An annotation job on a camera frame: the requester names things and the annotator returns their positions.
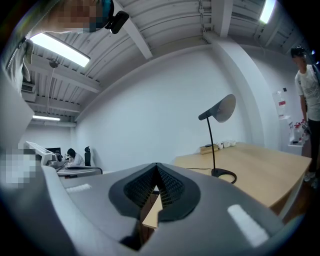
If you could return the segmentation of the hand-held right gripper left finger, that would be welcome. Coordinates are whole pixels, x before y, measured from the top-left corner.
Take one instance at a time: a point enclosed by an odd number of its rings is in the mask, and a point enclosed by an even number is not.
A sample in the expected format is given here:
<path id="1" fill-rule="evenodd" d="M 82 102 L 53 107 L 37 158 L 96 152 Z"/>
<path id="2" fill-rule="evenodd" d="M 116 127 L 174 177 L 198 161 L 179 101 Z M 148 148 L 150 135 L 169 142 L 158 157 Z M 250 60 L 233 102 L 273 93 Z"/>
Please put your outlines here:
<path id="1" fill-rule="evenodd" d="M 110 175 L 60 179 L 48 166 L 7 167 L 3 201 L 38 254 L 50 256 L 155 256 L 142 244 L 140 208 L 121 215 L 109 198 Z"/>

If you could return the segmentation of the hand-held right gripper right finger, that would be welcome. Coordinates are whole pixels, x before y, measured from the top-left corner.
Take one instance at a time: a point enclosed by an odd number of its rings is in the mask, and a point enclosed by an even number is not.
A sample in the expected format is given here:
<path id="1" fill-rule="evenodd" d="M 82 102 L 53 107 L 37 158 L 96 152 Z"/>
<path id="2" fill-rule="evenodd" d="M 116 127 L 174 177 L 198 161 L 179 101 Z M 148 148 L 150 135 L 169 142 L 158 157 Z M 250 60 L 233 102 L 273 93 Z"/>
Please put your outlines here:
<path id="1" fill-rule="evenodd" d="M 274 250 L 283 222 L 220 178 L 157 163 L 162 210 L 146 256 L 254 256 Z"/>

